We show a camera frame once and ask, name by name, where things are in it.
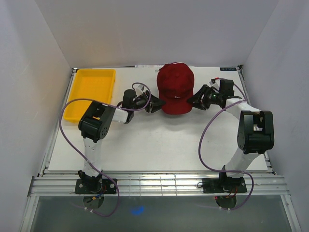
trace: sticker label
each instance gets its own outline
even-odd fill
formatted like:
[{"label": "sticker label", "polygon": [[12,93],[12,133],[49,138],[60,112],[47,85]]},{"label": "sticker label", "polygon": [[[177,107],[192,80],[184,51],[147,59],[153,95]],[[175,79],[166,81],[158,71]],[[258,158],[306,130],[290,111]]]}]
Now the sticker label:
[{"label": "sticker label", "polygon": [[221,68],[220,67],[220,71],[237,71],[236,68],[233,68],[233,67],[224,67],[224,68]]}]

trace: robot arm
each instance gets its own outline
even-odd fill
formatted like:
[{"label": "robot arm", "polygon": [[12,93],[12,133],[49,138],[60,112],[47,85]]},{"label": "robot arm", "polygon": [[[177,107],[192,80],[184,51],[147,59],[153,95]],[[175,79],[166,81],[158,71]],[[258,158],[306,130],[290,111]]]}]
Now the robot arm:
[{"label": "robot arm", "polygon": [[[225,108],[240,100],[234,96],[232,80],[220,80],[220,88],[203,87],[188,102],[201,110],[209,109],[211,104]],[[260,154],[274,146],[273,116],[270,111],[260,111],[243,101],[226,110],[239,120],[237,134],[238,148],[229,163],[222,170],[245,171]],[[222,190],[233,190],[240,187],[239,192],[246,192],[243,173],[220,173],[219,179],[203,180],[204,192],[215,193]]]},{"label": "robot arm", "polygon": [[[235,102],[237,102],[236,99],[227,99],[226,106]],[[238,148],[230,162],[225,165],[225,169],[245,171],[255,158],[274,146],[272,113],[260,111],[246,102],[239,103],[226,111],[239,120],[239,129]],[[243,177],[243,173],[226,173],[226,175],[232,178]]]},{"label": "robot arm", "polygon": [[88,161],[85,160],[83,170],[78,171],[80,179],[76,182],[75,193],[93,193],[102,188],[101,174],[98,174],[89,163],[102,170],[101,145],[111,122],[129,123],[134,112],[126,109],[138,110],[146,104],[146,112],[154,113],[162,108],[165,101],[150,95],[149,91],[143,92],[143,85],[139,85],[135,90],[128,89],[124,92],[122,108],[106,106],[97,101],[91,102],[78,124],[84,140],[84,154]]}]

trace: blue mark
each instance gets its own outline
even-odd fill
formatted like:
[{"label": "blue mark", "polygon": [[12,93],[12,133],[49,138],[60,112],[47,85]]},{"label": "blue mark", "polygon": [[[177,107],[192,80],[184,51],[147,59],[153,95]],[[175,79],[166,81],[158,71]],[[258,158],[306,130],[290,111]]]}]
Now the blue mark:
[{"label": "blue mark", "polygon": [[133,215],[137,215],[138,216],[138,215],[141,215],[143,212],[144,212],[144,206],[143,205],[131,209],[131,213]]}]

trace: black mounting plate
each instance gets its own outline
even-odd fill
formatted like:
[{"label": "black mounting plate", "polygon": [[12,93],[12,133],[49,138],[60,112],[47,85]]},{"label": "black mounting plate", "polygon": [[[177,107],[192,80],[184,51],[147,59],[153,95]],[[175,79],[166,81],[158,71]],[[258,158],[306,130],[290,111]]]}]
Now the black mounting plate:
[{"label": "black mounting plate", "polygon": [[[202,178],[202,187],[203,193],[226,193],[230,192],[229,190],[224,191],[219,178]],[[242,179],[239,186],[237,186],[237,193],[246,193],[247,187],[245,180]]]},{"label": "black mounting plate", "polygon": [[[109,179],[102,179],[102,186],[105,186],[105,192],[104,194],[115,194],[117,192],[116,186],[113,186],[113,188],[111,188],[111,184],[112,181]],[[75,193],[76,194],[96,194],[92,191],[90,191],[87,186],[85,186],[83,184],[83,181],[81,179],[78,179],[76,181],[76,185],[75,185]]]}]

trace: glass panel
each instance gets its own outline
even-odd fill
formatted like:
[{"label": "glass panel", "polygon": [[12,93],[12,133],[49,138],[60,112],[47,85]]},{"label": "glass panel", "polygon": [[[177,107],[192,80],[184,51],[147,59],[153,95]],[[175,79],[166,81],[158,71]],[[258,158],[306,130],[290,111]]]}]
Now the glass panel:
[{"label": "glass panel", "polygon": [[[245,196],[238,196],[243,201]],[[105,197],[102,213],[110,212],[115,197]],[[240,209],[218,207],[210,196],[122,197],[116,213],[102,218],[73,204],[82,197],[40,197],[32,232],[59,231],[291,231],[280,196],[252,196]]]}]

